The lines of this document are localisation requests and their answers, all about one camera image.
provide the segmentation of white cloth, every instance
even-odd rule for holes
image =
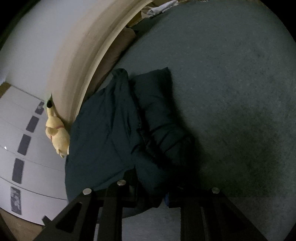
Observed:
[[[162,12],[165,12],[171,7],[177,6],[179,2],[177,0],[173,0],[167,3],[164,3],[163,5],[160,5],[159,7],[144,7],[141,11],[142,18],[150,18],[152,16],[156,16]]]

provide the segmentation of brown pillow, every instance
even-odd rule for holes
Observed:
[[[135,37],[136,34],[131,28],[124,28],[118,34],[98,65],[86,90],[83,102],[98,90],[109,72],[119,60],[121,53],[129,47]]]

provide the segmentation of metal screw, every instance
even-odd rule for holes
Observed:
[[[89,195],[89,194],[91,194],[91,189],[90,188],[86,188],[82,192],[83,192],[84,195]]]
[[[117,182],[117,185],[118,186],[124,186],[126,184],[126,180],[119,180],[118,182]]]
[[[218,194],[220,192],[219,188],[212,188],[212,192]]]

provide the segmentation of gray bed sheet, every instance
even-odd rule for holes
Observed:
[[[283,241],[296,222],[296,43],[283,23],[254,2],[209,0],[134,29],[115,69],[169,67],[197,142],[197,184],[220,188],[268,240]],[[123,237],[180,240],[179,221],[176,209],[150,209],[124,220]]]

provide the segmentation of plush toy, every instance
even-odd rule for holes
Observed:
[[[52,141],[57,153],[64,158],[65,155],[69,154],[70,136],[63,122],[55,116],[51,100],[47,102],[46,109],[48,120],[46,122],[45,133]]]

